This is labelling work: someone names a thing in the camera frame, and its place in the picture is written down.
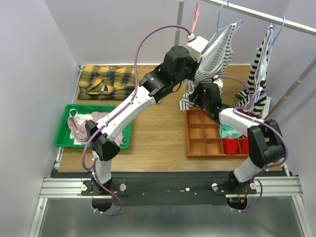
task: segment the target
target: bolt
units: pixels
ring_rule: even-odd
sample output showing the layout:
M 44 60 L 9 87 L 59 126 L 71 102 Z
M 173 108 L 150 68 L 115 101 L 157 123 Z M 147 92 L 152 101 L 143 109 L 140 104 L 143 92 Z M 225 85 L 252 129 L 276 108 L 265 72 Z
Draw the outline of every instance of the bolt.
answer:
M 85 184 L 83 184 L 80 189 L 81 189 L 81 191 L 86 191 L 88 189 L 88 187 Z
M 125 190 L 126 190 L 126 184 L 121 184 L 120 186 L 119 186 L 119 189 L 122 191 L 122 192 L 124 192 Z
M 251 184 L 250 184 L 250 188 L 251 188 L 252 190 L 255 190 L 255 189 L 257 188 L 257 185 L 256 185 L 255 183 L 251 183 Z
M 218 185 L 216 183 L 212 184 L 212 190 L 214 191 L 218 190 Z

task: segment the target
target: clothes hanger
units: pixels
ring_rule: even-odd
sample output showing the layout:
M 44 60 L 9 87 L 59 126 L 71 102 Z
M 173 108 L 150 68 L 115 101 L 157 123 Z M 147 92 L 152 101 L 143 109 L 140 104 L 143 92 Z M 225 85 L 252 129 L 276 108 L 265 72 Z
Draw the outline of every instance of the clothes hanger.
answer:
M 211 41 L 213 40 L 213 38 L 215 37 L 215 35 L 217 34 L 217 32 L 219 32 L 219 31 L 221 31 L 221 30 L 224 30 L 224 29 L 228 28 L 228 27 L 231 25 L 231 24 L 229 24 L 228 26 L 225 26 L 225 27 L 220 28 L 220 29 L 219 29 L 219 26 L 218 26 L 218 25 L 219 25 L 219 17 L 220 17 L 220 14 L 221 14 L 221 10 L 222 10 L 223 6 L 225 5 L 225 3 L 227 3 L 227 6 L 228 6 L 228 0 L 226 0 L 225 2 L 223 2 L 223 4 L 221 5 L 221 7 L 219 8 L 218 17 L 217 17 L 216 31 L 215 31 L 214 35 L 212 36 L 212 38 L 209 40 L 208 43 L 211 43 Z M 236 24 L 240 23 L 240 25 L 235 29 L 235 31 L 238 30 L 238 29 L 241 27 L 242 22 L 243 22 L 243 20 L 240 20 L 240 21 L 237 21 L 237 22 L 236 22 Z
M 270 58 L 271 58 L 271 53 L 272 53 L 272 48 L 273 48 L 273 45 L 274 43 L 276 42 L 276 39 L 278 38 L 279 34 L 281 33 L 283 27 L 284 27 L 284 22 L 285 22 L 285 17 L 283 17 L 283 23 L 282 23 L 282 26 L 281 26 L 281 29 L 279 30 L 278 34 L 276 35 L 276 37 L 274 39 L 272 39 L 272 35 L 269 35 L 268 37 L 271 37 L 271 46 L 270 48 L 268 49 L 268 56 L 267 56 L 267 60 L 265 62 L 265 60 L 261 60 L 260 61 L 260 64 L 258 65 L 259 67 L 259 72 L 257 74 L 257 77 L 258 75 L 260 76 L 261 80 L 258 81 L 256 80 L 256 77 L 255 77 L 255 91 L 254 91 L 254 94 L 253 94 L 253 102 L 254 103 L 257 103 L 258 100 L 259 100 L 259 97 L 260 97 L 260 94 L 261 94 L 261 91 L 262 91 L 262 87 L 260 86 L 260 82 L 265 80 L 266 79 L 266 75 L 267 75 L 267 69 L 268 69 L 268 65 L 269 65 L 269 62 L 270 62 Z M 265 47 L 262 49 L 262 52 L 265 52 L 266 51 L 266 47 L 269 46 L 269 43 L 267 43 L 265 45 Z

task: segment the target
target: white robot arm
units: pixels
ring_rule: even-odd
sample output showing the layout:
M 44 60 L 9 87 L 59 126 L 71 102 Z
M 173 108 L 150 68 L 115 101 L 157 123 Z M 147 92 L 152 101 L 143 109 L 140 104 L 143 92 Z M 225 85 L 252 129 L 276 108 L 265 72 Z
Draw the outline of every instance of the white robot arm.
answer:
M 154 71 L 147 73 L 139 85 L 136 85 L 137 90 L 125 101 L 96 123 L 91 120 L 86 122 L 89 136 L 104 127 L 91 143 L 96 158 L 96 173 L 102 184 L 111 179 L 112 159 L 119 153 L 119 146 L 114 142 L 118 134 L 145 109 L 170 94 L 176 85 L 186 79 L 194 80 L 201 61 L 201 53 L 207 45 L 207 40 L 197 37 L 187 44 L 187 48 L 172 47 L 166 53 L 163 63 Z M 272 132 L 255 121 L 241 118 L 234 113 L 233 108 L 221 103 L 217 84 L 199 84 L 195 89 L 195 103 L 207 111 L 210 119 L 228 125 L 248 137 L 249 158 L 229 174 L 226 186 L 230 190 L 246 185 L 266 166 L 284 157 L 283 144 Z M 118 116 L 106 124 L 119 112 Z M 267 123 L 280 132 L 274 120 Z

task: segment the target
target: teal fabric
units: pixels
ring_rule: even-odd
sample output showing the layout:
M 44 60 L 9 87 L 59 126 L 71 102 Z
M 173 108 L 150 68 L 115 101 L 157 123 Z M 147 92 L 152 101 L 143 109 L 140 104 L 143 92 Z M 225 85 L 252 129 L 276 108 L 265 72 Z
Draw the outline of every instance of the teal fabric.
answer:
M 227 125 L 221 125 L 219 128 L 219 134 L 222 139 L 225 138 L 231 138 L 231 139 L 236 139 L 242 136 L 242 134 L 232 127 L 229 127 Z

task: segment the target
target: metal floor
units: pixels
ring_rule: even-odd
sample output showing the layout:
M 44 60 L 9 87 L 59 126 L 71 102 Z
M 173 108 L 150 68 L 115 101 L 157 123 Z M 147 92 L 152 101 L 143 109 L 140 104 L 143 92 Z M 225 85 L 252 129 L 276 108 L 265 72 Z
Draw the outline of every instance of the metal floor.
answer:
M 292 197 L 263 197 L 246 213 L 225 206 L 129 206 L 121 215 L 93 213 L 91 200 L 49 199 L 41 237 L 301 237 Z

